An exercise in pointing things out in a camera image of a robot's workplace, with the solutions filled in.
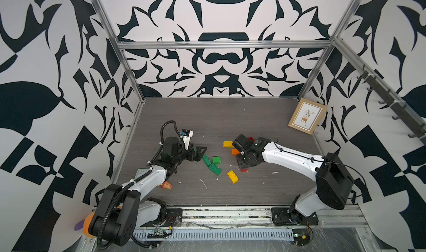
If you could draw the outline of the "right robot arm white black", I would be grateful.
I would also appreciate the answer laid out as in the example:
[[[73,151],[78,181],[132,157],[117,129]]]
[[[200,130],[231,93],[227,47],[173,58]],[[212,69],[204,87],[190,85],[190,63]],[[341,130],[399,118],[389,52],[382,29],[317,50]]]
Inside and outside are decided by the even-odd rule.
[[[318,225],[318,211],[326,208],[341,211],[345,208],[355,180],[349,173],[351,167],[343,164],[337,155],[302,153],[267,138],[253,140],[242,134],[235,139],[233,147],[239,152],[236,159],[241,169],[262,163],[277,164],[316,183],[307,193],[297,195],[290,207],[272,208],[275,226]]]

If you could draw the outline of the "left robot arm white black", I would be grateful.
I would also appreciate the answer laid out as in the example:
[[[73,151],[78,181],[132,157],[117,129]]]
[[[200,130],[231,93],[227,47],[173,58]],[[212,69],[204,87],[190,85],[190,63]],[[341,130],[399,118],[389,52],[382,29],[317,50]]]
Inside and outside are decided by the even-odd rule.
[[[147,195],[167,182],[184,161],[201,161],[206,150],[194,146],[188,137],[166,138],[144,174],[121,185],[110,184],[103,190],[96,210],[84,221],[85,235],[96,237],[97,249],[106,250],[112,244],[125,245],[143,224],[163,223],[166,204]]]

